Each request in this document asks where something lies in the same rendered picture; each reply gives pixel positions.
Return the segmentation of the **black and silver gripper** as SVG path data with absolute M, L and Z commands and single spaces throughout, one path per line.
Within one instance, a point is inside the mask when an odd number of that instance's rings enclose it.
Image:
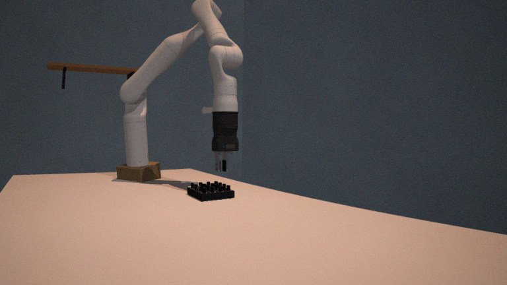
M 212 151 L 215 153 L 215 171 L 220 172 L 220 154 L 223 154 L 222 170 L 227 172 L 227 153 L 233 154 L 233 151 L 239 151 L 236 136 L 238 128 L 237 96 L 230 94 L 214 95 L 213 106 L 203 107 L 202 113 L 213 114 Z

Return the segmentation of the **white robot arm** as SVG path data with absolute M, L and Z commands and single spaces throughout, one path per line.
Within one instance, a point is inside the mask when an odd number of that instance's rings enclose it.
M 228 37 L 219 19 L 221 10 L 213 0 L 196 0 L 191 12 L 199 21 L 188 31 L 167 37 L 135 72 L 119 91 L 125 103 L 123 128 L 127 166 L 139 167 L 149 164 L 147 143 L 147 87 L 168 70 L 184 52 L 203 34 L 210 47 L 214 95 L 237 96 L 237 81 L 224 73 L 223 69 L 237 69 L 242 65 L 241 49 Z

